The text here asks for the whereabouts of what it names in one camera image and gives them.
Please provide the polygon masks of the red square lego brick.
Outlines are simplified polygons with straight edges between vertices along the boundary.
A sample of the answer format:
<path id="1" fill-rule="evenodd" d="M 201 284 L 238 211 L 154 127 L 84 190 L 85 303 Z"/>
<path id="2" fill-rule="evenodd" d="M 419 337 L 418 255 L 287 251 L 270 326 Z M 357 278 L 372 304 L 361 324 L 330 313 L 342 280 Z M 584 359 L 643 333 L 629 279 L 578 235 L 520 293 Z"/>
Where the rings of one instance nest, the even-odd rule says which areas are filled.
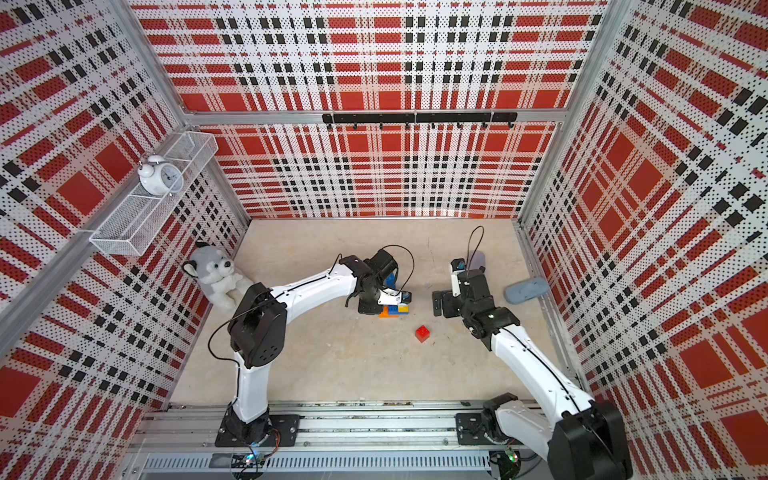
<path id="1" fill-rule="evenodd" d="M 421 325 L 415 330 L 414 335 L 420 343 L 424 343 L 430 338 L 431 332 L 426 326 Z"/>

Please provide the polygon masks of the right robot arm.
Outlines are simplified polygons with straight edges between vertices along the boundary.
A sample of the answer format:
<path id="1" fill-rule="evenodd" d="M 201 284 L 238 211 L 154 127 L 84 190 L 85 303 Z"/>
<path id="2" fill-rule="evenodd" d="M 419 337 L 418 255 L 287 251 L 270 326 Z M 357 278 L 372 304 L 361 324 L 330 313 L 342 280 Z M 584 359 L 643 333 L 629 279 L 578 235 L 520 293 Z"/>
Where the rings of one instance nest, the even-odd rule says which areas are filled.
<path id="1" fill-rule="evenodd" d="M 451 287 L 433 294 L 436 315 L 459 317 L 472 336 L 507 365 L 533 395 L 533 411 L 515 396 L 498 396 L 483 410 L 489 440 L 514 439 L 544 459 L 555 479 L 630 479 L 622 414 L 562 373 L 535 345 L 520 320 L 495 304 L 482 269 L 451 265 Z"/>

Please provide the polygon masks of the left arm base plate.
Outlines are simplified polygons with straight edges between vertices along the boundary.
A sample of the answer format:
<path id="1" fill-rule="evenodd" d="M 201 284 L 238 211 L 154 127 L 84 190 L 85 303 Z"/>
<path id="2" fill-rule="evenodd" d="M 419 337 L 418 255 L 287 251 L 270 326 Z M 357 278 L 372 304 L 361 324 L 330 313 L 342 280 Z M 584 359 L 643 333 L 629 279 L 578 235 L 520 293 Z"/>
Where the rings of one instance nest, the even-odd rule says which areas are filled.
<path id="1" fill-rule="evenodd" d="M 220 424 L 214 445 L 216 447 L 293 447 L 299 432 L 299 415 L 273 415 L 266 413 L 250 423 L 243 422 L 235 413 L 227 412 Z"/>

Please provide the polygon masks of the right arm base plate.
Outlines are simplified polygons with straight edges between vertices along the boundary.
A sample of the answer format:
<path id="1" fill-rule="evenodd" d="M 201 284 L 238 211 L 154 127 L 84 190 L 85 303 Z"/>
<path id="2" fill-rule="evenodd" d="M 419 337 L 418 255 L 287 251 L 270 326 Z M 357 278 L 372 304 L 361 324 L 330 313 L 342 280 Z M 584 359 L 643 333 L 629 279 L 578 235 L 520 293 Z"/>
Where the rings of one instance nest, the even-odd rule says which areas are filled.
<path id="1" fill-rule="evenodd" d="M 528 438 L 538 435 L 546 425 L 545 418 L 526 409 L 504 408 L 455 415 L 456 435 L 461 446 L 519 446 L 523 442 L 512 433 L 522 432 Z"/>

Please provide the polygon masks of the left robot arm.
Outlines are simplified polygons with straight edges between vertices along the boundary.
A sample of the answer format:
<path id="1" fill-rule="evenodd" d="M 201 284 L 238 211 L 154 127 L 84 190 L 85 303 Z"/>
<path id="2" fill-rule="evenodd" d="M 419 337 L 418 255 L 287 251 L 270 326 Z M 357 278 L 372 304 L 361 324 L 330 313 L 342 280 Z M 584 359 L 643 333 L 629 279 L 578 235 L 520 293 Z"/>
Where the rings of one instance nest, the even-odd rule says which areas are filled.
<path id="1" fill-rule="evenodd" d="M 287 285 L 248 288 L 226 324 L 237 366 L 234 399 L 227 406 L 216 446 L 260 444 L 277 428 L 267 389 L 271 364 L 282 353 L 288 325 L 332 300 L 356 299 L 357 312 L 378 315 L 412 301 L 412 294 L 386 284 L 399 271 L 394 257 L 380 249 L 369 259 L 339 255 L 330 269 Z"/>

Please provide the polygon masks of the blue square lego brick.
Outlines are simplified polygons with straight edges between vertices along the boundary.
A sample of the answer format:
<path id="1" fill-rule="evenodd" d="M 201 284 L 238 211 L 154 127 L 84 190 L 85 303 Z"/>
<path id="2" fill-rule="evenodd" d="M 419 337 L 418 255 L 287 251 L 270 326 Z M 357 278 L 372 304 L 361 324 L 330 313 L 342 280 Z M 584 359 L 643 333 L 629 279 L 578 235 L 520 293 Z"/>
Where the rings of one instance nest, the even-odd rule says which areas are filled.
<path id="1" fill-rule="evenodd" d="M 397 285 L 396 282 L 398 280 L 398 271 L 395 270 L 393 273 L 389 274 L 385 279 L 385 286 L 390 289 L 396 289 Z"/>

